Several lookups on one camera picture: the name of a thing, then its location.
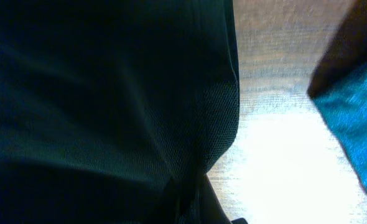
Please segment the black t-shirt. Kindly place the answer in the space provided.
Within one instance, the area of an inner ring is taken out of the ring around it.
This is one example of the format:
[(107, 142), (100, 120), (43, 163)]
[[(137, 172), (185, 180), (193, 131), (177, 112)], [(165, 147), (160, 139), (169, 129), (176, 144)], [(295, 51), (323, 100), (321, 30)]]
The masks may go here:
[(238, 78), (231, 1), (0, 0), (0, 223), (200, 223)]

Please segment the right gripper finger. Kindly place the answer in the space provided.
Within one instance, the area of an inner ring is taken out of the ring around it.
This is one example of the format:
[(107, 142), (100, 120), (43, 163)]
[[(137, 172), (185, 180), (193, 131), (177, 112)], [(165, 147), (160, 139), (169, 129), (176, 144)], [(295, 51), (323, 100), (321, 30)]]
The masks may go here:
[(198, 214), (202, 224), (248, 224), (244, 218), (230, 220), (226, 216), (206, 175), (198, 187)]

